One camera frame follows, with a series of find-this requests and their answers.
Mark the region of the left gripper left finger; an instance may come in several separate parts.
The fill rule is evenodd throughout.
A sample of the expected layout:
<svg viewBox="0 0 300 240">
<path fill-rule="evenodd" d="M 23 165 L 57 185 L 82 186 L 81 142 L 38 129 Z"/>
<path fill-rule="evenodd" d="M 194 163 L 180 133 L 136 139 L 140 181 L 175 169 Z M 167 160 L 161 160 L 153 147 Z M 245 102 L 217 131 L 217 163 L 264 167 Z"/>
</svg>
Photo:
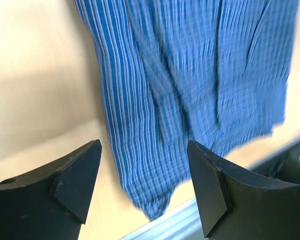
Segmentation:
<svg viewBox="0 0 300 240">
<path fill-rule="evenodd" d="M 99 140 L 0 182 L 0 240 L 76 240 L 87 221 Z"/>
</svg>

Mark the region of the blue plaid long sleeve shirt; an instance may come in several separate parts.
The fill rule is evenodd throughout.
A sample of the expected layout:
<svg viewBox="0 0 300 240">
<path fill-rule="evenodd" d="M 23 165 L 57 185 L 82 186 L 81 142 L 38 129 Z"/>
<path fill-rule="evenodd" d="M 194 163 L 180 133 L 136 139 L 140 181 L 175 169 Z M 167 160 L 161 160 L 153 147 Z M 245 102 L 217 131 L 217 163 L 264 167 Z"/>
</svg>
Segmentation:
<svg viewBox="0 0 300 240">
<path fill-rule="evenodd" d="M 151 221 L 190 178 L 285 119 L 297 0 L 77 0 L 122 189 Z"/>
</svg>

